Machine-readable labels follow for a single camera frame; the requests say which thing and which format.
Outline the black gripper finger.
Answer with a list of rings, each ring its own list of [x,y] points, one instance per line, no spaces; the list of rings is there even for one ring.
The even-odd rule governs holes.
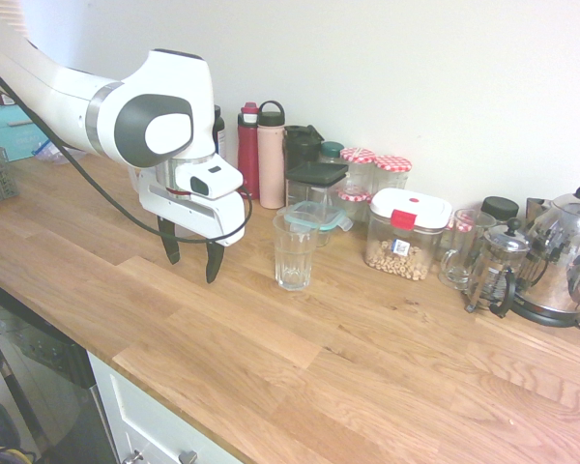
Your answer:
[[[208,283],[212,283],[217,278],[223,260],[225,247],[217,242],[208,241],[206,243],[207,263],[205,277]]]
[[[169,262],[174,265],[180,261],[180,248],[175,234],[175,223],[163,217],[157,217],[161,241]]]

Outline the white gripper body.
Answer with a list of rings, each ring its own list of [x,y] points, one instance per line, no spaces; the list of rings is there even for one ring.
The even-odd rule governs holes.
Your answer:
[[[158,183],[153,169],[143,169],[137,176],[137,191],[142,207],[161,218],[206,239],[215,239],[229,247],[245,235],[245,204],[233,191],[218,199],[196,194],[179,199]]]

